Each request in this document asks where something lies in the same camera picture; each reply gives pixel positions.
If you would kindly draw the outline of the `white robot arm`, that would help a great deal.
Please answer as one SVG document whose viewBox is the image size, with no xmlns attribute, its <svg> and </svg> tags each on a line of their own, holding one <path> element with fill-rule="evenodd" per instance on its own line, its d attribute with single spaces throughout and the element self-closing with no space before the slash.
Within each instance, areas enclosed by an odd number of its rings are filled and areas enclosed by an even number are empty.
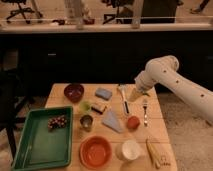
<svg viewBox="0 0 213 171">
<path fill-rule="evenodd" d="M 177 73 L 179 61 L 173 55 L 149 60 L 145 69 L 135 77 L 128 100 L 136 101 L 143 93 L 159 83 L 172 91 L 186 104 L 194 107 L 203 119 L 213 125 L 213 92 Z"/>
</svg>

